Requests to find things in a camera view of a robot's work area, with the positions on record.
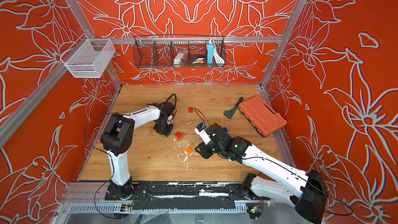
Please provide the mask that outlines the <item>orange square lego plate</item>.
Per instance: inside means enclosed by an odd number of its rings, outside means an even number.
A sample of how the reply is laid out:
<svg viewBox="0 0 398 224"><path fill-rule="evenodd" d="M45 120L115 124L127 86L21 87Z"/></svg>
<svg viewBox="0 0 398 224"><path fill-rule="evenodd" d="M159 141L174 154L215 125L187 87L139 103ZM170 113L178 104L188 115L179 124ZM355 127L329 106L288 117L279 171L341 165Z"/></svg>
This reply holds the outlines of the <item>orange square lego plate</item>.
<svg viewBox="0 0 398 224"><path fill-rule="evenodd" d="M191 147L186 148L185 150L186 154L190 154L193 152L193 149Z"/></svg>

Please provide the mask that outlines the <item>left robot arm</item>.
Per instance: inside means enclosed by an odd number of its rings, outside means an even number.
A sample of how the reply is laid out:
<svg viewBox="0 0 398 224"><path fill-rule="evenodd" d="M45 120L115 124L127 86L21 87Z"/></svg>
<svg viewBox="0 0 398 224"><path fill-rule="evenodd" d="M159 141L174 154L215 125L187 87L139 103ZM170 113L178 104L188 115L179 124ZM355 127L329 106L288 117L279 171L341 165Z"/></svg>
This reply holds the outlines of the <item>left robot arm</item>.
<svg viewBox="0 0 398 224"><path fill-rule="evenodd" d="M172 121L176 112L176 103L165 101L148 104L142 110L132 113L111 114L100 137L103 148L109 155L112 173L106 200L128 200L135 196L127 160L134 131L146 123L154 122L155 132L168 137L173 129Z"/></svg>

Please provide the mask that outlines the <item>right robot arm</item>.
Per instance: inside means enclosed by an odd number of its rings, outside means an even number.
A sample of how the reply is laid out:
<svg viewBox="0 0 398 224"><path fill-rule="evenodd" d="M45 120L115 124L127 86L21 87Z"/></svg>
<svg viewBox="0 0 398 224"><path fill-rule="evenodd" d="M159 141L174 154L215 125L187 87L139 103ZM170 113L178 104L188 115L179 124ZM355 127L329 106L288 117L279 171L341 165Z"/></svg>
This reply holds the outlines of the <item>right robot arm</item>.
<svg viewBox="0 0 398 224"><path fill-rule="evenodd" d="M252 194L288 204L307 221L322 223L328 196L325 181L318 171L305 172L293 168L242 137L232 138L218 124L206 127L200 123L195 132L202 139L195 150L204 159L218 154L222 158L254 168L274 180L271 183L259 176L247 175L243 187Z"/></svg>

